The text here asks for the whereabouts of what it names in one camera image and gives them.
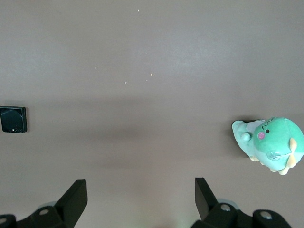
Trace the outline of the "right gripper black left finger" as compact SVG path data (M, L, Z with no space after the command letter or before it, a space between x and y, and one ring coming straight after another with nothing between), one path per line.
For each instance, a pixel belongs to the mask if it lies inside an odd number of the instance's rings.
M73 228L87 206L85 179L76 180L53 205L44 206L17 221L13 214L2 214L2 228Z

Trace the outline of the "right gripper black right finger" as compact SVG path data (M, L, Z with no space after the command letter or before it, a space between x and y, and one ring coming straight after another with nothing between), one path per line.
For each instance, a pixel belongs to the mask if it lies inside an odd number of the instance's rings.
M218 202L205 178L195 179L195 203L200 216L193 228L291 228L278 213L257 209L249 216L227 202Z

